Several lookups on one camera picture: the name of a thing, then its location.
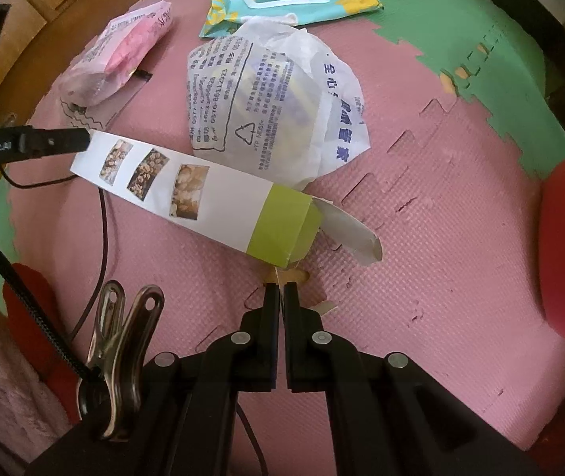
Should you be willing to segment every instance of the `screw head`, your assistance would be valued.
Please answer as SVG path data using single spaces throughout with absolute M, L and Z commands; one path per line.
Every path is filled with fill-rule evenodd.
M 172 352 L 160 352 L 155 356 L 155 365 L 159 367 L 169 367 L 175 362 L 175 355 Z
M 402 352 L 393 352 L 388 355 L 388 363 L 396 369 L 403 369 L 408 365 L 408 356 Z
M 232 343 L 236 343 L 236 345 L 245 345 L 252 339 L 250 334 L 245 331 L 236 331 L 233 335 L 231 335 L 230 340 Z
M 329 342 L 331 342 L 332 337 L 331 334 L 327 333 L 326 331 L 316 331 L 311 335 L 311 340 L 319 345 L 327 345 Z

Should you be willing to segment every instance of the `pink fabric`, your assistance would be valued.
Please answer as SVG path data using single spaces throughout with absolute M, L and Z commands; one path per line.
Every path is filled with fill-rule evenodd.
M 0 443 L 30 462 L 68 429 L 60 402 L 39 381 L 0 312 Z
M 148 4 L 158 0 L 146 0 Z M 112 132 L 191 152 L 186 127 L 186 56 L 199 45 L 209 0 L 173 2 L 175 23 L 144 68 L 153 78 L 117 118 Z M 519 151 L 488 125 L 488 111 L 442 91 L 411 45 L 392 44 L 364 18 L 312 27 L 348 63 L 366 98 L 371 149 L 307 191 L 329 198 L 377 230 L 384 260 L 360 267 L 319 236 L 302 266 L 311 279 L 303 304 L 338 307 L 325 327 L 358 348 L 410 355 L 517 445 L 529 447 L 565 396 L 565 340 L 540 311 L 536 282 L 536 204 L 540 184 Z M 33 124 L 52 119 L 44 98 Z M 18 163 L 12 176 L 60 175 L 70 160 Z M 98 274 L 98 194 L 86 181 L 12 189 L 21 262 L 55 286 L 63 320 L 79 317 Z M 155 283 L 166 294 L 149 355 L 201 351 L 236 329 L 261 304 L 258 261 L 197 236 L 141 208 L 110 199 L 109 277 L 135 294 Z M 90 327 L 75 346 L 86 352 Z M 291 395 L 284 370 L 271 395 L 240 396 L 272 475 L 332 475 L 325 399 Z M 242 427 L 236 474 L 258 474 Z

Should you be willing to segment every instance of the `black cable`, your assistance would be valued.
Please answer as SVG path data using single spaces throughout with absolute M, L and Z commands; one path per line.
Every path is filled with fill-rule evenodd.
M 42 311 L 42 308 L 38 305 L 36 298 L 29 291 L 26 284 L 20 278 L 20 275 L 14 270 L 11 262 L 2 254 L 0 250 L 0 275 L 7 281 L 7 284 L 12 288 L 18 299 L 24 304 L 25 308 L 36 322 L 38 327 L 42 330 L 44 335 L 47 337 L 49 342 L 58 351 L 61 358 L 66 361 L 73 371 L 84 380 L 94 380 L 95 375 L 91 372 L 86 365 L 84 365 L 78 357 L 69 348 L 67 343 L 61 337 L 61 335 L 55 330 L 53 324 Z
M 72 181 L 73 179 L 77 179 L 77 175 L 73 174 L 68 177 L 64 177 L 61 179 L 53 179 L 53 181 L 45 181 L 45 182 L 35 182 L 34 184 L 20 184 L 12 180 L 8 175 L 7 172 L 4 170 L 2 166 L 0 166 L 0 171 L 2 178 L 5 179 L 9 184 L 11 184 L 14 188 L 18 188 L 19 190 L 31 190 L 33 188 L 42 188 L 44 186 L 53 186 L 54 184 L 60 184 L 61 182 L 68 182 Z
M 102 209 L 102 265 L 100 266 L 100 276 L 97 278 L 97 284 L 93 289 L 93 294 L 91 295 L 88 304 L 86 305 L 84 311 L 82 312 L 82 315 L 77 321 L 77 324 L 75 324 L 75 327 L 71 331 L 71 334 L 69 334 L 69 342 L 71 342 L 75 338 L 78 331 L 84 325 L 86 318 L 88 317 L 88 314 L 93 309 L 93 305 L 97 300 L 97 295 L 100 294 L 100 291 L 102 290 L 102 286 L 104 286 L 104 278 L 106 277 L 106 265 L 109 256 L 109 227 L 106 220 L 106 200 L 104 199 L 104 190 L 99 188 L 99 191 L 100 191 L 100 208 Z
M 32 188 L 42 188 L 44 186 L 52 186 L 54 184 L 60 184 L 61 182 L 72 181 L 73 179 L 77 178 L 77 175 L 73 174 L 61 179 L 53 179 L 53 181 L 35 182 L 34 184 L 20 184 L 19 182 L 12 180 L 10 176 L 7 175 L 7 172 L 4 170 L 2 166 L 0 166 L 0 171 L 2 178 L 5 179 L 14 188 L 18 188 L 19 190 L 30 190 Z
M 247 433 L 250 442 L 252 443 L 252 447 L 256 452 L 256 458 L 258 458 L 258 464 L 260 465 L 260 473 L 261 476 L 269 476 L 269 471 L 267 470 L 267 462 L 265 462 L 265 455 L 263 455 L 263 450 L 258 445 L 258 440 L 254 434 L 254 430 L 250 425 L 250 422 L 247 420 L 247 415 L 243 411 L 243 408 L 240 407 L 239 403 L 236 403 L 236 415 L 239 416 L 240 422 L 242 422 L 243 427 L 245 428 L 245 433 Z
M 52 186 L 53 184 L 59 184 L 61 182 L 67 182 L 67 181 L 71 181 L 72 179 L 77 178 L 77 175 L 71 175 L 69 177 L 64 177 L 62 179 L 55 179 L 53 181 L 36 182 L 34 184 L 19 184 L 18 182 L 15 182 L 14 180 L 12 180 L 7 175 L 7 173 L 2 168 L 2 166 L 0 166 L 0 171 L 1 171 L 2 177 L 9 184 L 11 184 L 14 188 L 18 188 L 19 190 L 30 190 L 30 189 L 33 189 L 33 188 L 42 188 L 44 186 Z M 104 278 L 106 277 L 106 266 L 107 266 L 107 263 L 108 263 L 108 255 L 109 255 L 109 230 L 108 230 L 108 223 L 107 223 L 107 216 L 106 216 L 106 200 L 105 200 L 105 197 L 104 197 L 104 190 L 99 188 L 99 194 L 100 194 L 100 208 L 101 208 L 101 211 L 102 211 L 102 263 L 100 265 L 100 275 L 97 278 L 97 284 L 95 285 L 95 288 L 93 289 L 93 294 L 91 294 L 91 298 L 89 299 L 88 303 L 86 304 L 85 309 L 84 309 L 82 315 L 80 316 L 80 319 L 77 321 L 77 324 L 75 324 L 75 327 L 71 331 L 71 334 L 69 334 L 69 338 L 68 338 L 69 342 L 71 342 L 77 336 L 78 331 L 84 325 L 86 318 L 88 317 L 89 313 L 93 309 L 93 305 L 95 304 L 95 301 L 97 300 L 97 296 L 100 294 L 102 286 L 104 285 Z M 15 273 L 15 276 L 18 279 L 20 279 L 20 276 L 18 276 L 18 273 L 16 273 L 15 270 L 13 270 L 13 267 L 10 267 L 10 268 Z M 43 313 L 42 310 L 40 309 L 40 306 L 38 306 L 36 300 L 33 298 L 33 295 L 31 295 L 31 302 L 28 305 L 23 300 L 23 298 L 20 297 L 20 294 L 18 294 L 18 292 L 16 291 L 16 289 L 13 286 L 12 286 L 12 288 L 16 292 L 16 295 L 18 295 L 20 300 L 23 302 L 23 304 L 25 304 L 25 306 L 27 307 L 27 309 L 29 310 L 30 313 L 32 313 L 31 309 L 29 308 L 30 306 L 38 308 L 40 310 L 40 313 Z M 38 320 L 36 320 L 36 323 L 38 324 L 38 326 L 40 326 L 40 328 L 42 329 L 42 332 L 44 332 L 45 335 L 47 335 L 47 338 L 49 338 L 49 335 L 47 334 L 46 330 L 44 330 L 42 328 L 42 326 L 40 325 Z M 63 354 L 63 352 L 60 349 L 58 349 L 58 346 L 56 346 L 55 343 L 53 343 L 53 345 L 56 347 L 56 350 L 58 350 L 58 353 L 60 354 L 62 359 L 67 361 L 67 363 L 69 363 L 69 365 L 71 365 L 72 368 L 74 368 L 74 370 L 77 367 L 74 367 L 73 364 L 75 364 L 75 365 L 81 364 L 86 370 L 88 370 L 86 368 L 86 366 L 84 364 L 82 364 L 77 358 L 75 358 L 73 360 L 73 364 L 71 364 L 70 360 L 65 357 L 65 355 Z

